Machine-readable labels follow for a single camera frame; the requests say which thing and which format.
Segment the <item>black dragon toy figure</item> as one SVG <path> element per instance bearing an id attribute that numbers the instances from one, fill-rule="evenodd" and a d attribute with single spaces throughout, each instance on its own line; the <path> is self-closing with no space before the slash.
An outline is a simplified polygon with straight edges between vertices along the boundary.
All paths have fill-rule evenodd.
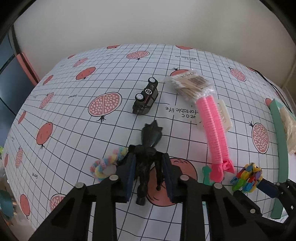
<path id="1" fill-rule="evenodd" d="M 145 197 L 148 192 L 149 173 L 152 164 L 156 168 L 157 185 L 156 190 L 160 190 L 164 175 L 162 173 L 161 159 L 155 146 L 162 138 L 162 127 L 158 126 L 156 120 L 152 123 L 146 123 L 142 128 L 140 145 L 130 145 L 128 151 L 133 153 L 136 158 L 134 180 L 139 179 L 137 188 L 136 204 L 145 205 Z"/>

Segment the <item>colourful plastic block cube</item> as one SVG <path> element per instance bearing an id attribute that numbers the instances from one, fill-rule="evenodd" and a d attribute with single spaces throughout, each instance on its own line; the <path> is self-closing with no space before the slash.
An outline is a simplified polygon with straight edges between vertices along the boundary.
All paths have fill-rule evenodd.
<path id="1" fill-rule="evenodd" d="M 263 179 L 262 169 L 255 163 L 246 164 L 236 176 L 234 176 L 230 184 L 232 191 L 241 190 L 244 193 L 253 192 Z"/>

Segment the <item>pastel rainbow twisted rope toy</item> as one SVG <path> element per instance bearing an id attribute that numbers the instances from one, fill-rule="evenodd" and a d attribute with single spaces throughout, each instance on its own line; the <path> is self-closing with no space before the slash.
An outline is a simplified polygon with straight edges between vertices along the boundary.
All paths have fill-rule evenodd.
<path id="1" fill-rule="evenodd" d="M 128 153 L 128 148 L 118 147 L 113 152 L 103 157 L 102 159 L 96 160 L 90 167 L 90 173 L 96 179 L 98 183 L 115 174 L 117 163 L 121 161 Z"/>

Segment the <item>black toy car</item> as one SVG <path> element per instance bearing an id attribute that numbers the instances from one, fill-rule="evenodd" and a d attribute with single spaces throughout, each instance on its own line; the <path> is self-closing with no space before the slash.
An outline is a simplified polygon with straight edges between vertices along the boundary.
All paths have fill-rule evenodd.
<path id="1" fill-rule="evenodd" d="M 132 112 L 134 114 L 144 115 L 151 110 L 159 94 L 157 86 L 158 81 L 154 77 L 150 77 L 143 91 L 135 95 L 135 102 L 132 106 Z"/>

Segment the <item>green translucent stretchy figure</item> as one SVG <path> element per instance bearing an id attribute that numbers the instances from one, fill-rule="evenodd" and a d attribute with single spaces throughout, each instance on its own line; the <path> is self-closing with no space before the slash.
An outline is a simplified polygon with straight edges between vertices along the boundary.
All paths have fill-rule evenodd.
<path id="1" fill-rule="evenodd" d="M 211 173 L 211 171 L 212 171 L 212 169 L 208 165 L 205 165 L 202 168 L 203 184 L 208 185 L 208 186 L 212 186 L 214 184 L 214 181 L 212 181 L 210 179 L 210 173 Z"/>

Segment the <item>pomegranate grid table cloth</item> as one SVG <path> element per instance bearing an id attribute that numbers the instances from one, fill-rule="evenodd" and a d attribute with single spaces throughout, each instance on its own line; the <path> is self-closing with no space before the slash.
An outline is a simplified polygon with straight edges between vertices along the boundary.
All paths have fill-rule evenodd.
<path id="1" fill-rule="evenodd" d="M 203 181 L 211 165 L 196 109 L 175 92 L 167 76 L 195 69 L 212 82 L 233 127 L 227 132 L 236 171 L 254 162 L 270 182 L 278 180 L 278 144 L 266 102 L 282 98 L 267 78 L 231 59 L 183 46 L 131 44 L 71 55 L 37 85 L 17 58 L 1 69 L 3 165 L 19 204 L 14 232 L 28 239 L 77 182 L 96 183 L 91 165 L 114 149 L 140 143 L 140 131 L 156 120 L 157 145 L 188 174 Z M 154 77 L 157 99 L 144 115 L 134 114 L 135 95 Z"/>

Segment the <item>cream lace cloth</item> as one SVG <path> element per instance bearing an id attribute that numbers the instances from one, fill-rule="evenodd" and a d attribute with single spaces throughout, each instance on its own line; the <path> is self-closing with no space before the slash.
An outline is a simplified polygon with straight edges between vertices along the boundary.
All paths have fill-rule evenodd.
<path id="1" fill-rule="evenodd" d="M 280 117 L 285 131 L 287 151 L 290 155 L 295 154 L 296 149 L 296 121 L 284 106 L 280 108 Z"/>

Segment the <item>cream hair claw clip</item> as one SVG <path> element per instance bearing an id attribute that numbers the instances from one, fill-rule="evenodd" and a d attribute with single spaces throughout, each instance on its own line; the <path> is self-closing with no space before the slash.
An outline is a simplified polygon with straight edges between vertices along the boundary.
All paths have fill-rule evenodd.
<path id="1" fill-rule="evenodd" d="M 220 114 L 220 118 L 221 118 L 221 122 L 222 122 L 222 126 L 224 128 L 224 131 L 228 132 L 233 127 L 233 123 L 231 121 L 228 109 L 227 109 L 223 100 L 220 100 L 220 99 L 217 99 L 214 97 L 214 101 L 217 106 L 218 112 Z M 202 130 L 204 128 L 203 123 L 200 119 L 198 110 L 197 110 L 197 114 L 196 114 L 196 124 L 199 129 Z"/>

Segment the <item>teal storage tray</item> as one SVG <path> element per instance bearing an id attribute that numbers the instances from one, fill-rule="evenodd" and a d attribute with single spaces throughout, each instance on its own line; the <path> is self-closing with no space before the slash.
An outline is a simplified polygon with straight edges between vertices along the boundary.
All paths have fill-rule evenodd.
<path id="1" fill-rule="evenodd" d="M 287 151 L 287 141 L 285 137 L 285 129 L 280 117 L 280 108 L 283 105 L 274 99 L 270 105 L 269 109 L 273 117 L 274 129 L 277 140 L 277 150 L 278 150 L 278 180 L 277 182 L 283 183 L 288 179 L 289 168 L 288 168 L 288 151 Z"/>

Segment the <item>cotton swabs plastic bag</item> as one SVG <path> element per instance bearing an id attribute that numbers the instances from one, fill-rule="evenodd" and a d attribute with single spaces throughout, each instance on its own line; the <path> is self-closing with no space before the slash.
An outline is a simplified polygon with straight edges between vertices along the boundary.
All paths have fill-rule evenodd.
<path id="1" fill-rule="evenodd" d="M 192 103 L 215 93 L 211 82 L 193 69 L 167 76 L 165 82 L 170 83 L 180 95 Z"/>

